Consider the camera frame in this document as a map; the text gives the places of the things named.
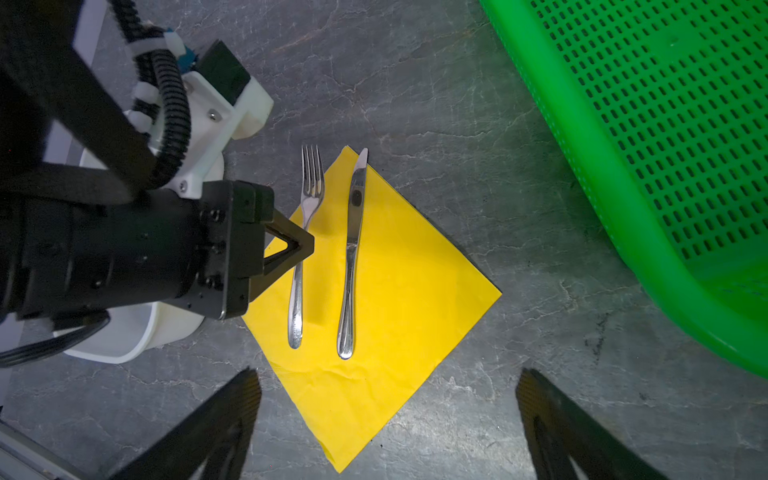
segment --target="green basket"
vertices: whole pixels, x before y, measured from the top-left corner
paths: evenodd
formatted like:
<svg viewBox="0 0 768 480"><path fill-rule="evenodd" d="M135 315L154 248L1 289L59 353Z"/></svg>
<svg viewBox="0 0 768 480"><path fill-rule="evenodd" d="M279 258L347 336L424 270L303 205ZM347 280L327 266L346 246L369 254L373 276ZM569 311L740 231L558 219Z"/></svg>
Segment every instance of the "green basket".
<svg viewBox="0 0 768 480"><path fill-rule="evenodd" d="M482 3L654 301L768 377L768 2Z"/></svg>

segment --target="knife blade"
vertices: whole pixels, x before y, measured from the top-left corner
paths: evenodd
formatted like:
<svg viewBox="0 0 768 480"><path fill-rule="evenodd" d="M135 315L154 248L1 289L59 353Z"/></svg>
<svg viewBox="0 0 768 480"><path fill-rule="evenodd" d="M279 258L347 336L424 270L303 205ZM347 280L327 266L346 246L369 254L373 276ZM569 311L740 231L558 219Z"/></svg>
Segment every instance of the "knife blade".
<svg viewBox="0 0 768 480"><path fill-rule="evenodd" d="M355 351L355 270L357 247L362 227L362 209L366 199L366 172L368 171L368 149L363 148L357 157L349 186L349 202L346 218L346 274L344 277L344 299L339 319L339 335L336 337L336 352L344 360Z"/></svg>

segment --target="white bucket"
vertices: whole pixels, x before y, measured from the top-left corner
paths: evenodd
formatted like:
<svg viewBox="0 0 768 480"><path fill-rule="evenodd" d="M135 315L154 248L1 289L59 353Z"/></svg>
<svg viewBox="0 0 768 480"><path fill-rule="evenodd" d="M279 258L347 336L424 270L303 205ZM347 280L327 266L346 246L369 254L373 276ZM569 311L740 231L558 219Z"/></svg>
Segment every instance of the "white bucket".
<svg viewBox="0 0 768 480"><path fill-rule="evenodd" d="M194 332L203 316L167 303L153 302L107 310L111 320L103 329L64 353L104 363L135 359L146 349L181 340ZM54 332L63 335L69 330Z"/></svg>

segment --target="gray countertop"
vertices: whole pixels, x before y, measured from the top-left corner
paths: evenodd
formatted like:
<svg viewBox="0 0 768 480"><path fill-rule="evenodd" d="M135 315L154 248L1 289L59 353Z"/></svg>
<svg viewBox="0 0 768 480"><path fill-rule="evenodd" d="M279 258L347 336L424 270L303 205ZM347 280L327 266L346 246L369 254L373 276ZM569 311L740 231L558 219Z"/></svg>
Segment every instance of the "gray countertop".
<svg viewBox="0 0 768 480"><path fill-rule="evenodd" d="M503 292L342 477L534 478L514 388L540 369L671 478L762 478L768 382L681 332L621 262L476 0L142 2L191 45L221 38L273 96L226 176L298 204L299 146L345 145ZM134 72L105 21L94 70L123 107ZM36 323L23 342L48 335ZM123 365L15 370L2 418L107 475L245 366L264 389L244 478L336 478L241 319Z"/></svg>

